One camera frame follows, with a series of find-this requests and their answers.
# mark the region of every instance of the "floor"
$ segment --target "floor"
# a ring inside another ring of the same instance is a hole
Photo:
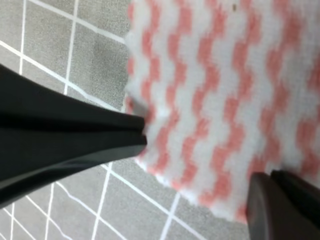
[[[54,91],[120,110],[129,0],[0,0],[0,64]],[[247,240],[131,159],[65,178],[0,210],[4,240]]]

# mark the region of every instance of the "white grout line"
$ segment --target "white grout line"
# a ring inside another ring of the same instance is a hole
[[[15,215],[15,203],[12,204],[12,210],[11,210],[11,231],[10,231],[10,240],[14,239],[14,215]]]
[[[105,180],[104,180],[104,184],[103,184],[103,188],[102,188],[102,194],[101,194],[101,198],[100,198],[98,212],[96,214],[96,218],[95,218],[95,222],[94,222],[94,227],[93,227],[93,233],[92,233],[91,240],[95,240],[96,239],[97,230],[98,230],[98,224],[99,224],[99,218],[100,218],[100,215],[101,215],[102,207],[103,207],[104,202],[105,202],[105,196],[106,196],[106,193],[107,193],[107,187],[108,187],[108,183],[109,183],[109,179],[110,179],[110,170],[111,170],[111,168],[112,168],[112,162],[110,163],[109,170],[106,172],[106,175],[105,175]]]
[[[149,197],[148,195],[146,195],[144,192],[142,192],[140,189],[138,189],[136,186],[134,186],[131,182],[129,182],[128,180],[124,179],[122,176],[120,176],[119,174],[115,173],[114,171],[110,170],[110,173],[115,176],[117,179],[119,179],[120,181],[122,181],[123,183],[125,183],[126,185],[128,185],[131,189],[133,189],[135,192],[137,192],[138,194],[140,194],[142,197],[144,197],[146,200],[148,200],[150,203],[152,203],[153,205],[155,205],[157,208],[159,208],[162,212],[164,212],[165,214],[169,215],[169,211],[167,209],[165,209],[163,206],[161,206],[159,203],[157,203],[155,200],[153,200],[151,197]]]
[[[186,230],[188,230],[191,234],[193,234],[197,239],[199,240],[206,240],[200,233],[198,233],[196,230],[194,230],[192,227],[190,227],[188,224],[186,224],[184,221],[179,219],[177,216],[172,217],[173,220],[175,220],[178,224],[180,224],[182,227],[184,227]]]
[[[3,240],[7,240],[7,239],[5,238],[5,236],[2,235],[1,232],[0,232],[0,237],[1,237]]]
[[[127,240],[120,232],[118,232],[112,225],[110,225],[110,223],[108,223],[106,220],[104,220],[103,218],[100,218],[100,221],[106,225],[107,227],[109,227],[112,231],[114,231],[114,233],[116,233],[122,240]]]
[[[58,229],[58,231],[60,232],[60,234],[65,238],[65,239],[68,239],[68,240],[73,240],[71,237],[67,236],[64,234],[64,232],[61,230],[61,228],[58,226],[58,224],[56,224],[55,221],[53,221],[52,219],[50,219],[51,223],[56,227],[56,229]]]
[[[105,165],[101,165],[102,168],[108,170],[108,167]],[[144,192],[142,192],[140,189],[138,189],[136,186],[134,186],[132,183],[130,183],[128,180],[120,176],[119,174],[115,173],[113,170],[110,171],[110,173],[122,181],[124,184],[129,186],[132,190],[134,190],[136,193],[140,194],[142,197],[144,197],[146,200],[148,200],[150,203],[158,207],[161,211],[163,211],[165,214],[169,215],[169,211],[165,209],[163,206],[161,206],[158,202],[156,202],[154,199],[150,198],[148,195],[146,195]],[[192,227],[190,227],[188,224],[186,224],[183,220],[179,219],[177,216],[172,215],[172,219],[178,222],[182,227],[184,227],[186,230],[188,230],[190,233],[192,233],[195,237],[197,237],[200,240],[206,240],[200,233],[198,233],[196,230],[194,230]]]
[[[56,184],[61,187],[65,193],[68,195],[69,198],[71,198],[72,200],[76,201],[77,203],[79,203],[80,205],[82,205],[85,209],[87,209],[90,213],[92,213],[94,216],[98,217],[99,220],[104,223],[105,225],[107,225],[112,231],[114,231],[121,239],[126,240],[126,238],[120,233],[118,232],[113,226],[111,226],[110,223],[108,223],[106,220],[104,220],[101,216],[98,216],[98,214],[92,210],[89,206],[87,206],[83,201],[81,201],[79,198],[72,196],[69,191],[66,189],[65,186],[63,186],[60,182],[56,182]]]
[[[52,202],[53,202],[53,199],[54,199],[54,190],[55,190],[55,184],[52,183],[52,184],[51,184],[51,188],[50,188],[50,199],[49,199],[48,213],[47,213],[47,216],[46,216],[44,240],[47,240],[47,239],[48,239],[49,220],[50,220],[50,215],[51,215]]]
[[[64,12],[64,11],[54,7],[54,6],[51,6],[51,5],[47,4],[47,3],[44,3],[44,2],[39,1],[39,0],[29,0],[29,1],[34,3],[34,4],[36,4],[36,5],[38,5],[38,6],[41,6],[41,7],[45,8],[45,9],[49,10],[51,12],[54,12],[54,13],[59,14],[61,16],[64,16],[67,19],[75,20],[78,24],[81,24],[81,25],[87,27],[88,29],[94,31],[97,34],[100,34],[100,35],[103,35],[103,36],[105,36],[107,38],[113,39],[113,40],[115,40],[115,41],[117,41],[117,42],[119,42],[121,44],[125,44],[125,39],[123,37],[117,36],[117,35],[109,32],[109,31],[106,31],[104,29],[98,28],[98,27],[92,25],[91,23],[89,23],[89,22],[87,22],[85,20],[82,20],[82,19],[80,19],[78,17],[74,18],[73,15],[71,15],[71,14],[69,14],[67,12]]]
[[[45,211],[42,210],[42,208],[36,204],[29,196],[26,196],[26,198],[44,215],[47,217],[47,219],[49,219],[49,221],[59,230],[59,232],[61,233],[61,235],[65,238],[65,239],[69,239],[69,240],[73,240],[71,237],[65,235],[61,228],[58,226],[58,224],[52,219],[50,218],[50,216],[48,214],[45,213]]]
[[[123,37],[117,36],[117,35],[109,32],[109,31],[107,31],[107,30],[98,28],[98,27],[92,25],[91,23],[89,23],[89,22],[87,22],[87,21],[85,21],[85,20],[82,20],[82,19],[80,19],[80,18],[77,18],[77,19],[76,19],[76,22],[77,22],[78,24],[81,24],[82,26],[90,29],[91,31],[93,31],[93,32],[95,32],[95,33],[97,33],[97,34],[103,35],[103,36],[105,36],[105,37],[107,37],[107,38],[109,38],[109,39],[115,40],[116,42],[119,42],[119,43],[121,43],[121,44],[125,44],[125,39],[124,39]]]
[[[78,7],[79,7],[79,0],[74,1],[74,9],[73,9],[73,17],[72,17],[72,28],[71,28],[71,36],[70,36],[70,45],[69,45],[69,53],[68,53],[68,62],[66,67],[66,76],[65,79],[67,82],[70,81],[70,71],[71,71],[71,63],[72,63],[72,56],[74,51],[74,42],[75,42],[75,34],[76,34],[76,19],[78,16]],[[68,85],[64,85],[64,95],[68,94]]]
[[[71,198],[72,200],[76,201],[78,204],[80,204],[82,207],[87,209],[93,215],[97,215],[97,213],[95,211],[93,211],[89,206],[87,206],[83,201],[81,201],[79,198],[77,198],[75,196],[72,196],[69,193],[69,191],[66,189],[66,187],[63,186],[60,182],[57,181],[56,184],[65,191],[65,193],[68,195],[69,198]]]
[[[79,94],[81,94],[87,100],[89,100],[91,102],[94,102],[94,103],[100,105],[101,107],[103,107],[105,109],[108,109],[108,110],[111,110],[111,111],[115,111],[115,112],[119,112],[119,110],[117,108],[115,108],[114,106],[111,106],[110,104],[102,101],[101,99],[86,93],[83,89],[81,89],[76,84],[74,84],[72,82],[67,82],[67,80],[64,77],[60,76],[59,74],[55,73],[54,71],[50,70],[49,68],[43,66],[42,64],[40,64],[37,61],[33,60],[32,58],[21,54],[19,51],[17,51],[16,49],[14,49],[13,47],[9,46],[8,44],[6,44],[5,42],[3,42],[1,40],[0,40],[0,46],[6,48],[7,50],[9,50],[10,52],[16,54],[17,56],[22,57],[27,62],[29,62],[32,65],[36,66],[37,68],[41,69],[42,71],[44,71],[45,73],[47,73],[50,76],[54,77],[55,79],[59,80],[60,82],[62,82],[64,84],[67,84],[69,87],[71,87],[72,89],[77,91]]]
[[[8,44],[6,44],[1,40],[0,40],[0,46],[4,47],[5,49],[8,49],[10,52],[14,53],[18,57],[21,57],[21,53],[18,50],[14,49],[12,46],[9,46]]]
[[[170,209],[170,213],[169,213],[168,218],[166,219],[165,225],[163,227],[163,230],[162,230],[162,233],[160,236],[160,240],[165,240],[167,238],[168,231],[171,226],[172,218],[176,213],[176,209],[178,207],[180,197],[181,197],[180,193],[177,192],[175,194],[175,197],[174,197],[171,209]]]
[[[22,75],[22,69],[24,60],[22,55],[24,54],[25,47],[25,32],[26,32],[26,12],[27,12],[27,0],[23,0],[23,12],[22,12],[22,33],[21,33],[21,56],[20,56],[20,66],[19,66],[19,74]]]
[[[29,235],[30,238],[32,238],[33,240],[36,240],[35,237],[32,236],[32,234],[31,234],[30,232],[28,232],[28,230],[27,230],[12,214],[10,214],[10,212],[8,212],[7,209],[4,208],[3,210],[4,210],[9,216],[11,216],[11,218],[20,226],[20,228],[22,228],[22,230],[25,231],[26,234]]]
[[[36,5],[40,6],[40,7],[43,7],[44,9],[47,9],[47,10],[49,10],[51,12],[59,14],[59,15],[65,17],[65,18],[67,18],[67,19],[70,19],[70,20],[73,19],[73,16],[71,14],[69,14],[69,13],[67,13],[65,11],[62,11],[59,8],[51,6],[50,4],[44,3],[44,2],[39,1],[39,0],[29,0],[29,2],[32,2],[32,3],[34,3],[34,4],[36,4]]]

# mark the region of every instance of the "bath mat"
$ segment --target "bath mat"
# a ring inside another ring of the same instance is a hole
[[[320,1],[134,0],[128,14],[141,167],[230,221],[252,172],[320,187]]]

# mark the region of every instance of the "fluffy mat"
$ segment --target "fluffy mat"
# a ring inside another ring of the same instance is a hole
[[[140,166],[230,221],[252,172],[320,186],[320,1],[135,0],[129,18]]]

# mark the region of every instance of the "gray tile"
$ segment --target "gray tile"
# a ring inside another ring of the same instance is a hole
[[[3,46],[0,46],[0,64],[18,73],[20,67],[20,57]]]
[[[0,1],[0,41],[18,51],[21,49],[23,9],[22,0]]]
[[[26,197],[14,204],[14,217],[36,239],[45,237],[47,218]]]
[[[52,222],[49,222],[47,240],[66,240],[66,238],[61,234],[57,227],[53,225]]]
[[[161,185],[154,176],[146,173],[133,159],[116,161],[112,169],[166,209],[171,208],[176,191]]]
[[[98,211],[107,171],[100,166],[69,176],[60,182],[69,193]]]
[[[95,240],[120,240],[121,238],[112,231],[108,226],[104,225],[101,221],[99,222],[96,230]]]
[[[197,238],[176,221],[172,221],[166,240],[196,240]]]
[[[72,21],[28,2],[26,8],[24,53],[65,77]]]
[[[22,75],[32,80],[33,82],[40,84],[48,89],[56,91],[58,93],[63,93],[65,89],[65,84],[57,80],[53,76],[50,76],[46,72],[37,68],[33,64],[23,61],[22,65]]]
[[[167,220],[156,206],[112,175],[101,216],[131,240],[159,239]]]
[[[95,105],[97,107],[100,107],[100,105],[96,104],[95,102],[93,101],[89,101],[88,99],[86,99],[84,96],[82,96],[79,92],[77,92],[76,90],[74,90],[73,88],[71,87],[68,87],[68,91],[67,91],[67,96],[68,97],[71,97],[73,99],[77,99],[81,102],[84,102],[86,104],[91,104],[91,105]]]
[[[16,222],[13,224],[13,240],[31,240],[32,238]]]
[[[0,210],[0,233],[7,239],[10,239],[11,217],[2,209]]]
[[[247,226],[216,218],[204,207],[192,206],[180,199],[175,215],[207,239],[248,240]]]
[[[77,24],[70,81],[88,94],[121,108],[128,80],[125,45]]]
[[[127,17],[130,0],[80,0],[78,17],[123,37],[130,28]]]
[[[74,13],[75,0],[41,0],[46,4],[50,4],[51,6],[65,11],[69,14]]]
[[[29,194],[29,197],[45,212],[48,212],[51,195],[51,185],[40,188]]]
[[[69,198],[58,185],[54,186],[51,218],[72,239],[88,240],[92,237],[96,216]]]

